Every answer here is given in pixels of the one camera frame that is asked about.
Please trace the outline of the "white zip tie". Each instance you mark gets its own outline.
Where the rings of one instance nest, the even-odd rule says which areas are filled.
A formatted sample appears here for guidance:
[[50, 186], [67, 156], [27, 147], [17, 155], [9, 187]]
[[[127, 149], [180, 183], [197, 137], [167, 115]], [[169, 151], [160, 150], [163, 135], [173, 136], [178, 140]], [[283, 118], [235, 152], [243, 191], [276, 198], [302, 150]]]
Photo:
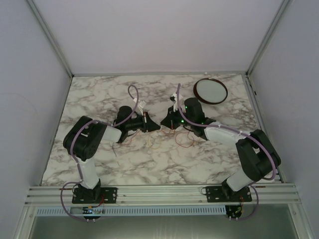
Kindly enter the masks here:
[[175, 135], [175, 130], [161, 125], [160, 129], [151, 131], [150, 134], [163, 134], [167, 137], [173, 137]]

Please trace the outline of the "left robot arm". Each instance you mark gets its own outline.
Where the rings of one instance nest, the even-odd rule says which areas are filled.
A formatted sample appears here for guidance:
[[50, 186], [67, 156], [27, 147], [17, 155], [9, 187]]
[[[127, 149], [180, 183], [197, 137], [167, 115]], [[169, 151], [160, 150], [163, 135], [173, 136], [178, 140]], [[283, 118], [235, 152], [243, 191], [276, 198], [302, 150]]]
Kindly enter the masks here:
[[75, 157], [80, 182], [73, 191], [73, 204], [89, 204], [116, 201], [117, 189], [101, 186], [93, 156], [102, 140], [123, 143], [130, 131], [152, 132], [160, 129], [148, 112], [138, 114], [129, 106], [120, 107], [114, 125], [109, 126], [98, 120], [82, 116], [63, 141], [68, 154]]

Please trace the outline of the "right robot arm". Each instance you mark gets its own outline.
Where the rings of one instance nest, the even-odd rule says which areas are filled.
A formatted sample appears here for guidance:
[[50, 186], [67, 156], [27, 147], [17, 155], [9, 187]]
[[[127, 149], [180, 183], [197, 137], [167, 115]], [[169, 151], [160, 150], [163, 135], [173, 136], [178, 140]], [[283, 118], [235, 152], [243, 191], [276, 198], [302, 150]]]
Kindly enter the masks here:
[[197, 98], [184, 101], [184, 112], [179, 106], [176, 94], [173, 94], [170, 100], [174, 104], [168, 108], [161, 125], [170, 129], [189, 127], [195, 136], [206, 141], [236, 147], [241, 169], [222, 182], [220, 198], [225, 201], [239, 200], [241, 196], [245, 196], [244, 191], [248, 186], [262, 179], [268, 180], [267, 175], [275, 174], [281, 165], [278, 153], [262, 130], [244, 132], [222, 125], [205, 116]]

